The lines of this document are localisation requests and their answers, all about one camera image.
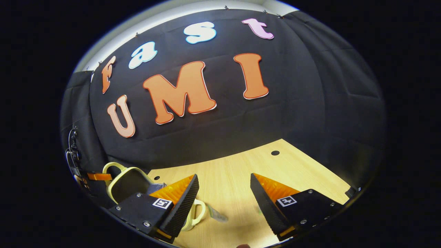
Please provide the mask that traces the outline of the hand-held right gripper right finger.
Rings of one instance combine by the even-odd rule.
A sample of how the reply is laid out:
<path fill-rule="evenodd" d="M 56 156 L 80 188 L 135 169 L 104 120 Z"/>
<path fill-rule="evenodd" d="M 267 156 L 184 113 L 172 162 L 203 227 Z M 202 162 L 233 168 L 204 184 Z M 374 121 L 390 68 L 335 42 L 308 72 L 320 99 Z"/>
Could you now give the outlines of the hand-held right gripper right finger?
<path fill-rule="evenodd" d="M 250 188 L 279 241 L 306 234 L 343 209 L 315 189 L 299 191 L 257 173 L 250 175 Z"/>

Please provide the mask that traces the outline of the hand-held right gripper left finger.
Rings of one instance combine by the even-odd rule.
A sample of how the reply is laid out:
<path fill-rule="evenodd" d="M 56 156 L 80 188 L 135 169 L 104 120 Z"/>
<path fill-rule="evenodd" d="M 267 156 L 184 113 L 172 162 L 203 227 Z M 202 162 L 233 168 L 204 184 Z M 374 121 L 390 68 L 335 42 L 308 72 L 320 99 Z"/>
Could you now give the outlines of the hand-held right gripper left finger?
<path fill-rule="evenodd" d="M 133 193 L 109 209 L 118 220 L 151 238 L 173 243 L 199 190 L 192 174 L 151 194 Z"/>

